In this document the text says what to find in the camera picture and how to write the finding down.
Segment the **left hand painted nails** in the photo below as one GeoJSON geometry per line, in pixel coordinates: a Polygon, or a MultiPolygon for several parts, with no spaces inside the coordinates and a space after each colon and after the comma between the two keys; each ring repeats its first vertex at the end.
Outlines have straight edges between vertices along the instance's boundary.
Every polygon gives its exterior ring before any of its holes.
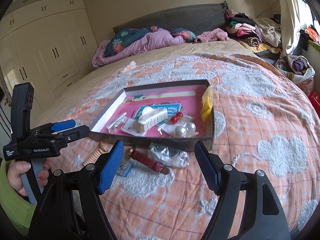
{"type": "MultiPolygon", "coordinates": [[[[27,193],[22,184],[20,176],[29,171],[31,165],[26,161],[15,161],[10,164],[7,171],[7,179],[11,187],[22,197],[26,197],[27,193]]],[[[50,160],[46,159],[43,164],[43,170],[38,175],[38,183],[40,186],[46,186],[48,183],[50,170],[50,160]]]]}

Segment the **green sleeve forearm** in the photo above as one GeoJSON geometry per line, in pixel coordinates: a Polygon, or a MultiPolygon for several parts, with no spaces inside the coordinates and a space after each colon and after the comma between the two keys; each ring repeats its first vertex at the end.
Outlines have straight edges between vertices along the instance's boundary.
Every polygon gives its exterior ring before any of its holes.
{"type": "Polygon", "coordinates": [[[1,162],[1,207],[15,229],[27,237],[35,205],[24,200],[9,184],[7,171],[11,162],[1,162]]]}

